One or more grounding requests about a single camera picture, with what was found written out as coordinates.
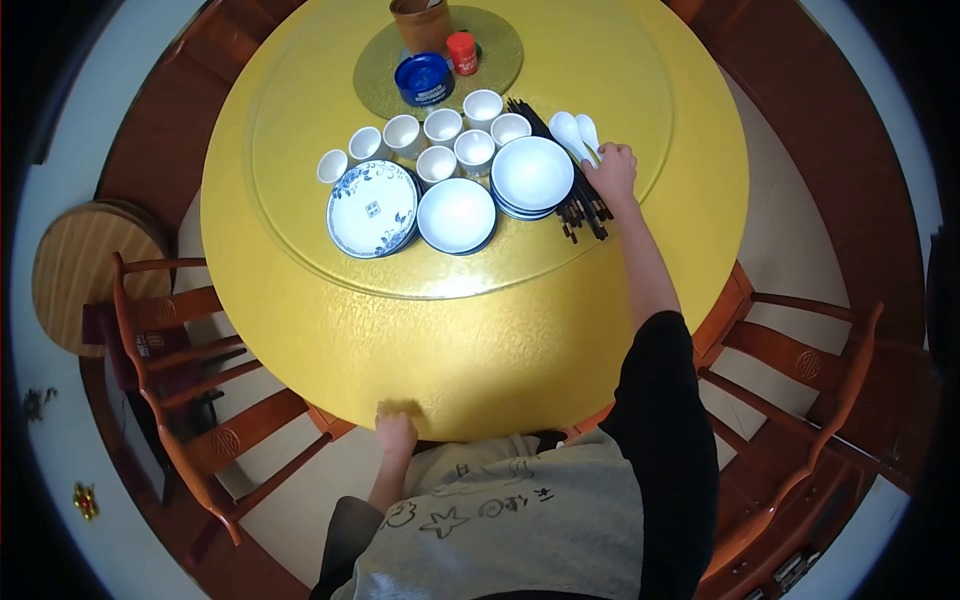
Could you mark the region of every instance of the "hand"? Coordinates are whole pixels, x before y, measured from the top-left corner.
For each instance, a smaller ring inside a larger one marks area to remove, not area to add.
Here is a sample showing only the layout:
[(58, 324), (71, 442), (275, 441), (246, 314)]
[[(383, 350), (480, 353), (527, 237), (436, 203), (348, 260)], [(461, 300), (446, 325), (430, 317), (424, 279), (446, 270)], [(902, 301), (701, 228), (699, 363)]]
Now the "hand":
[(417, 427), (403, 412), (390, 413), (383, 402), (376, 405), (376, 438), (384, 455), (410, 458), (417, 445)]
[(634, 198), (636, 156), (630, 146), (607, 142), (600, 147), (603, 162), (596, 169), (589, 160), (582, 167), (587, 181), (607, 203), (614, 217), (625, 216), (627, 210), (638, 208)]

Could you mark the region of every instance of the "green placemat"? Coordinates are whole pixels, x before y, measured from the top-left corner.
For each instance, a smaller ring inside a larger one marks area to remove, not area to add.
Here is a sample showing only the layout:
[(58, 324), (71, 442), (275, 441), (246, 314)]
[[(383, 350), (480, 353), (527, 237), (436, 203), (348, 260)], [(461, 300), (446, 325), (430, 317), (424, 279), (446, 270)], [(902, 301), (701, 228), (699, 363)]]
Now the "green placemat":
[(421, 121), (437, 108), (463, 110), (464, 98), (476, 89), (492, 89), (504, 93), (516, 80), (523, 64), (523, 44), (516, 30), (490, 11), (474, 7), (451, 6), (450, 21), (453, 31), (469, 31), (482, 50), (477, 71), (461, 77), (454, 73), (453, 93), (432, 107), (411, 107), (400, 98), (394, 84), (394, 71), (400, 64), (403, 39), (395, 23), (383, 28), (357, 59), (353, 69), (353, 89), (360, 102), (370, 111), (385, 119), (398, 114), (412, 114)]

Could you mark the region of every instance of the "bundle of chopsticks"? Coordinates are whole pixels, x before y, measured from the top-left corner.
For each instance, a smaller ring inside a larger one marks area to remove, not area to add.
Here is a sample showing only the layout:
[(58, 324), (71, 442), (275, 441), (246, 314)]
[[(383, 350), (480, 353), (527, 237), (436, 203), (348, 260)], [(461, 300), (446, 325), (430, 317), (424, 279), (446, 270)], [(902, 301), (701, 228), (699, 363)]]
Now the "bundle of chopsticks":
[[(527, 121), (530, 121), (530, 127), (533, 129), (534, 135), (557, 141), (550, 134), (550, 128), (543, 123), (540, 116), (527, 103), (508, 98), (507, 110), (526, 117)], [(577, 161), (573, 157), (570, 160), (573, 162), (573, 187), (570, 188), (570, 193), (566, 195), (566, 198), (557, 205), (556, 211), (560, 224), (564, 228), (564, 235), (576, 244), (577, 234), (574, 229), (582, 227), (583, 223), (586, 222), (598, 240), (605, 240), (610, 234), (603, 227), (603, 222), (608, 219), (612, 220), (613, 213), (604, 204), (593, 186), (589, 184), (587, 176), (584, 175)]]

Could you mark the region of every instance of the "ceramic spoon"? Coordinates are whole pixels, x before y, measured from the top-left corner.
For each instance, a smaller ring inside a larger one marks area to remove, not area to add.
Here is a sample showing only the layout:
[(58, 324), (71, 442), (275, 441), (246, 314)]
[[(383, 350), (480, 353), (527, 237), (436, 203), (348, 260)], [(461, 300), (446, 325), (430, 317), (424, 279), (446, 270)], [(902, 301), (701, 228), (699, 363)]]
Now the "ceramic spoon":
[(558, 112), (550, 119), (550, 133), (558, 142), (564, 145), (570, 153), (580, 162), (589, 160), (595, 169), (596, 160), (590, 155), (587, 146), (580, 139), (580, 128), (577, 127), (577, 120), (569, 112)]
[(597, 160), (603, 162), (603, 155), (600, 154), (600, 140), (597, 139), (597, 126), (593, 124), (593, 119), (585, 114), (578, 114), (577, 127), (580, 129), (580, 137), (584, 143), (597, 155)]

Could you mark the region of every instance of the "white floor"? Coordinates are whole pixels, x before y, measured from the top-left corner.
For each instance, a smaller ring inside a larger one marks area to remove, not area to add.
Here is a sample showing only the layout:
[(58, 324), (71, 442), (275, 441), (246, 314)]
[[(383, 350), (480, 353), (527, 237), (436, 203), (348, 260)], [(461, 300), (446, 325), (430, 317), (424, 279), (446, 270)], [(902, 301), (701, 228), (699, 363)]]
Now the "white floor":
[[(740, 110), (750, 158), (750, 208), (738, 255), (747, 276), (761, 292), (849, 306), (827, 230), (800, 173), (756, 106), (729, 78), (728, 83)], [(195, 200), (180, 229), (180, 256), (203, 254), (200, 203)], [(209, 283), (206, 270), (181, 270), (176, 289)], [(195, 343), (234, 332), (226, 317), (219, 317), (191, 329)], [(834, 353), (843, 349), (850, 328), (828, 317), (764, 305), (755, 306), (748, 320)], [(246, 360), (249, 355), (235, 362)], [(795, 415), (803, 415), (816, 397), (813, 390), (734, 351), (724, 352), (713, 369)], [(266, 369), (247, 374), (222, 387), (225, 396), (216, 402), (217, 416), (221, 422), (229, 419), (282, 387)], [(701, 382), (700, 394), (711, 413), (746, 438), (763, 424), (760, 413), (710, 384)], [(303, 415), (242, 456), (236, 468), (221, 473), (221, 480), (234, 495), (241, 495), (319, 435)], [(717, 448), (722, 467), (734, 452), (719, 439)], [(243, 525), (295, 577), (312, 587), (320, 575), (326, 524), (336, 500), (343, 495), (365, 497), (379, 459), (373, 432), (355, 428), (310, 460), (247, 515)]]

